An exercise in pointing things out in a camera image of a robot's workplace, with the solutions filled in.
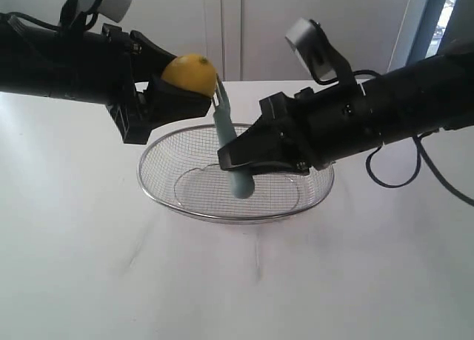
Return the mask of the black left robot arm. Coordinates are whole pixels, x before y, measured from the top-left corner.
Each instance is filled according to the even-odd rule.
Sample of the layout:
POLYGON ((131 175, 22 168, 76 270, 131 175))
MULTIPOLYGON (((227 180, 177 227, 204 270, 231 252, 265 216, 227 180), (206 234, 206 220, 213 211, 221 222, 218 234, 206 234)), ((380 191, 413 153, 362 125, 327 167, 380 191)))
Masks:
POLYGON ((161 79, 174 57, 136 30, 69 36, 1 15, 1 91, 103 104, 125 144, 210 109, 210 98, 161 79))

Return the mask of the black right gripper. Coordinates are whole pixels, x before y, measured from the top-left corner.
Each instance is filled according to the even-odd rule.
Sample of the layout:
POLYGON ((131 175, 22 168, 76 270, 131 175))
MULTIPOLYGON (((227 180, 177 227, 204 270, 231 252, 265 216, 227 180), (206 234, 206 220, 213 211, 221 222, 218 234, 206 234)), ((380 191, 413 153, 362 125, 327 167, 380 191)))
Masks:
POLYGON ((385 87, 362 82, 298 96, 275 93, 260 101, 261 117, 237 138, 235 162, 254 176, 307 176, 335 161, 384 143, 381 109, 385 87))

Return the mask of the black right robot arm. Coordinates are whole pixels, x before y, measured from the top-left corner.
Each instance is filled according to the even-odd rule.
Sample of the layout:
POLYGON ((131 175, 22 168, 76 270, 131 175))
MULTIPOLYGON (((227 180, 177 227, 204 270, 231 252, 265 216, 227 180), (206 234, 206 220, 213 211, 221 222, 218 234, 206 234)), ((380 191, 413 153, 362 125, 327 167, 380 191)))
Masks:
POLYGON ((473 124, 473 45, 458 44, 362 83, 260 101, 261 115, 218 150, 220 168, 306 175, 385 144, 473 124))

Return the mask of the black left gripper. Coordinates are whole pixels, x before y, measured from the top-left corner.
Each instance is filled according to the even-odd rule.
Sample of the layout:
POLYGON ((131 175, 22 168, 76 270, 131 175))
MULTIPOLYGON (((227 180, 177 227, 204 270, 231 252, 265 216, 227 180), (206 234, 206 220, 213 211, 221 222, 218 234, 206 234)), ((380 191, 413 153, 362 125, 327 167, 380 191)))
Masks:
POLYGON ((210 97, 158 77, 176 55, 137 30, 127 33, 111 24, 100 34, 63 30, 62 43, 67 65, 62 98, 103 104, 125 144, 146 144, 150 127, 201 118, 210 109, 210 97), (136 83, 146 81, 143 98, 136 83))

